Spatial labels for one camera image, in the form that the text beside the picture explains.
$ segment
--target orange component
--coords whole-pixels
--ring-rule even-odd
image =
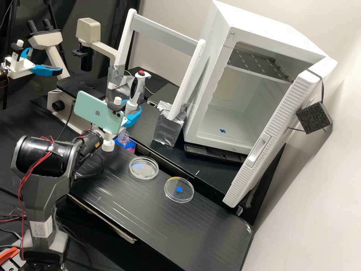
[[[2,265],[7,260],[13,258],[16,254],[19,253],[19,251],[20,250],[18,248],[13,247],[5,251],[4,253],[0,254],[0,265]]]

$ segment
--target white wall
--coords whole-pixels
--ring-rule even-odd
[[[242,271],[360,269],[360,48],[361,34],[345,48],[344,82],[325,101],[332,132],[289,139]]]
[[[141,14],[198,38],[209,2],[143,0]],[[339,61],[325,88],[333,127],[327,133],[292,133],[257,218],[243,271],[359,270],[361,34],[356,34],[361,1],[225,2],[292,25]],[[188,61],[182,53],[137,37],[131,65],[180,84]]]
[[[198,39],[211,0],[142,0],[140,14]],[[223,0],[290,24],[336,60],[360,27],[360,0]],[[130,67],[142,66],[180,85],[190,57],[147,37],[136,35]]]

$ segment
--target gray robotic arm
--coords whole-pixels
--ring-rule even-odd
[[[48,152],[20,188],[30,229],[23,237],[21,256],[27,261],[25,270],[61,270],[65,261],[68,235],[55,225],[55,203],[66,195],[76,170],[103,143],[96,130],[76,137],[72,142],[51,142],[23,136],[17,142],[11,169],[20,177]]]

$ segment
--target mint green smartphone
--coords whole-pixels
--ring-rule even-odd
[[[119,133],[124,117],[122,111],[114,114],[105,102],[84,91],[79,91],[76,96],[74,113],[112,134]]]

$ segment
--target petri dish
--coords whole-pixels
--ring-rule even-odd
[[[147,156],[138,156],[129,163],[129,170],[137,179],[150,180],[157,176],[159,167],[154,159]]]
[[[192,200],[194,195],[193,185],[182,177],[169,178],[164,185],[165,195],[179,203],[186,203]]]

